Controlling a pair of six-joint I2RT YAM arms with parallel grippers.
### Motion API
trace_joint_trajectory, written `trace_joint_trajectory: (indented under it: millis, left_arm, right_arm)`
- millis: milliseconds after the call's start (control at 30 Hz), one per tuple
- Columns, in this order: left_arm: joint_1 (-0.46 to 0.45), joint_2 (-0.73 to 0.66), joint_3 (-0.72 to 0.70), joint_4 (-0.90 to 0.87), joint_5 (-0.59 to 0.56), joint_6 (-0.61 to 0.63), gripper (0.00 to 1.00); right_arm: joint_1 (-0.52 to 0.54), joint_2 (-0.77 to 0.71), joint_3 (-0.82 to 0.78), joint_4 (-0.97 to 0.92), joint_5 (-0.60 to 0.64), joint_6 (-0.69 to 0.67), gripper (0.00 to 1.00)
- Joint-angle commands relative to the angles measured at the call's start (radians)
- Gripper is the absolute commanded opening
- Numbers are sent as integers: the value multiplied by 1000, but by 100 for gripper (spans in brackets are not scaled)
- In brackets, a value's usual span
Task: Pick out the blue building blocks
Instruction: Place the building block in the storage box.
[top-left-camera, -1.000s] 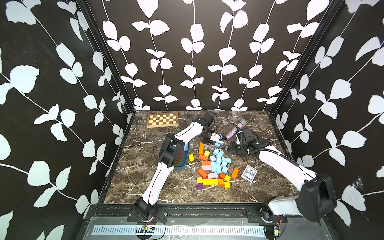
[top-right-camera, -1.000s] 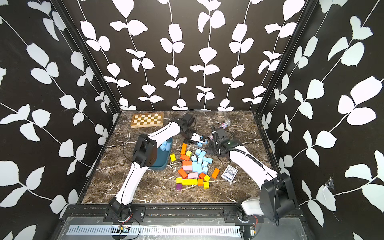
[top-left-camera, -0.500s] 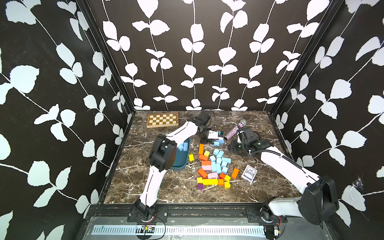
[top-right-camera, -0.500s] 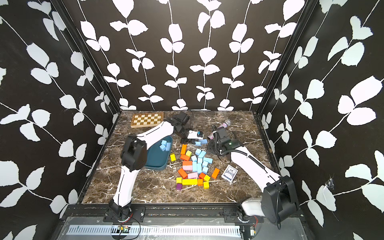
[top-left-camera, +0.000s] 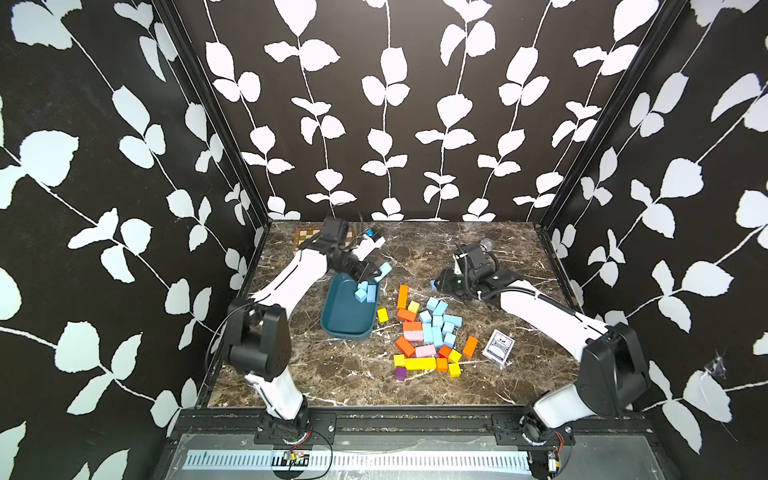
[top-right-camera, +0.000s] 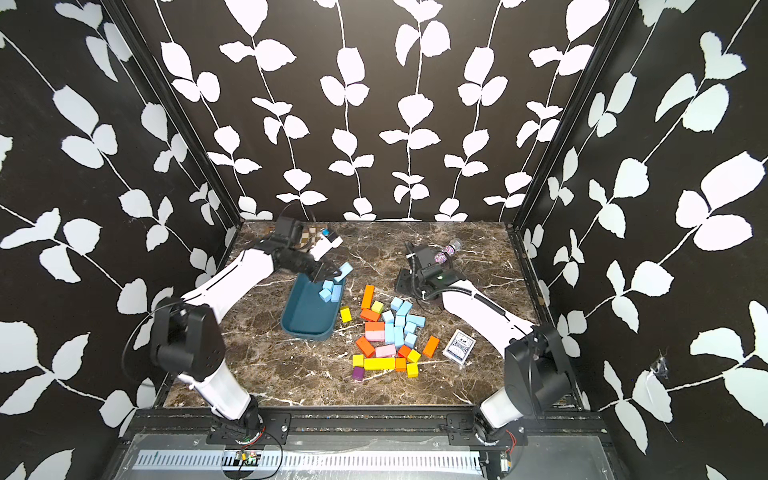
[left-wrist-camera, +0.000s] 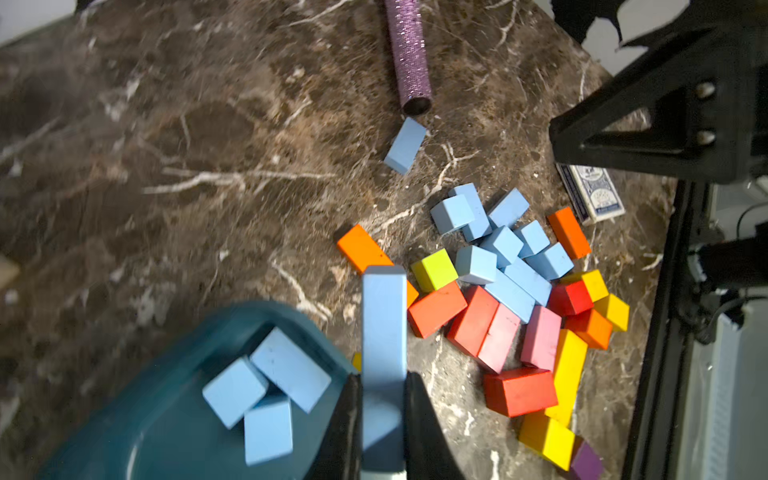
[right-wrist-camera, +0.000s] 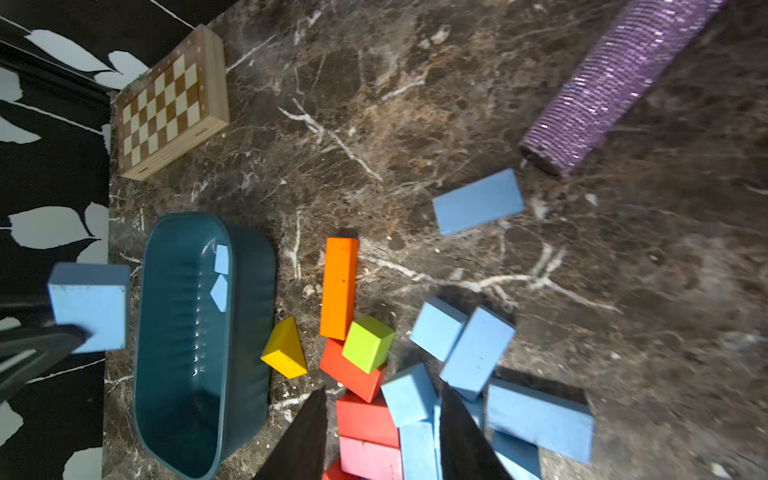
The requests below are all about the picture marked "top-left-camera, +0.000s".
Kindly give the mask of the dark teal plastic tray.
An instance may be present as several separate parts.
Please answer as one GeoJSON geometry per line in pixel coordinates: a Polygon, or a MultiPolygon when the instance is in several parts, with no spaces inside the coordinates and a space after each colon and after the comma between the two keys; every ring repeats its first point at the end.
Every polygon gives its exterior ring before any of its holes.
{"type": "Polygon", "coordinates": [[[348,274],[333,276],[321,315],[321,328],[329,335],[345,340],[365,340],[374,327],[379,300],[360,303],[354,297],[358,282],[348,274]]]}

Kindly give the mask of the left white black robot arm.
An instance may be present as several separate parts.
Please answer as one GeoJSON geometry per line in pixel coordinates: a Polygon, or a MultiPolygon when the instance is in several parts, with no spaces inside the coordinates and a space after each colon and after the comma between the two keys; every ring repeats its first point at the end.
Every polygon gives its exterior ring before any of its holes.
{"type": "Polygon", "coordinates": [[[348,274],[360,282],[380,269],[367,259],[385,237],[372,231],[354,247],[346,245],[349,223],[325,219],[320,232],[305,239],[287,266],[263,289],[227,315],[221,340],[223,361],[244,376],[272,417],[305,425],[307,399],[296,388],[288,364],[292,354],[289,317],[327,273],[348,274]]]}

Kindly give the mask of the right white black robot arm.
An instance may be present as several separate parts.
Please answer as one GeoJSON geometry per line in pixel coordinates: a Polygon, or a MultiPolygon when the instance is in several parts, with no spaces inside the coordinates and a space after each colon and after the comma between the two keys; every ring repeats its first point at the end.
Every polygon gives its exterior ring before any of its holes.
{"type": "Polygon", "coordinates": [[[636,332],[607,325],[554,300],[517,272],[499,266],[491,244],[456,247],[454,266],[434,288],[462,302],[479,301],[516,316],[558,343],[579,363],[576,380],[527,405],[518,429],[532,443],[590,416],[617,418],[650,386],[648,362],[636,332]]]}

